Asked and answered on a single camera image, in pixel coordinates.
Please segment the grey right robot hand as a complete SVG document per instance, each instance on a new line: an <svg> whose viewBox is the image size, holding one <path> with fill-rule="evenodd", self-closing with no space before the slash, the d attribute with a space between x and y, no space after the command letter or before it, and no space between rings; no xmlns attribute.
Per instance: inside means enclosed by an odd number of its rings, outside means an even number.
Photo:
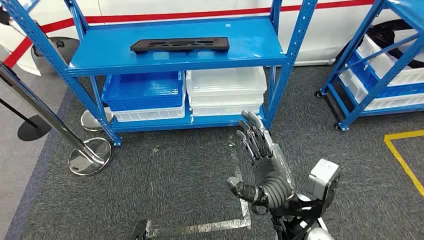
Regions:
<svg viewBox="0 0 424 240"><path fill-rule="evenodd" d="M236 177L226 181L236 197L268 209L281 207L295 194L295 184L280 146L272 140L262 120L253 112L243 110L238 123L239 137L250 156L255 185L243 183Z"/></svg>

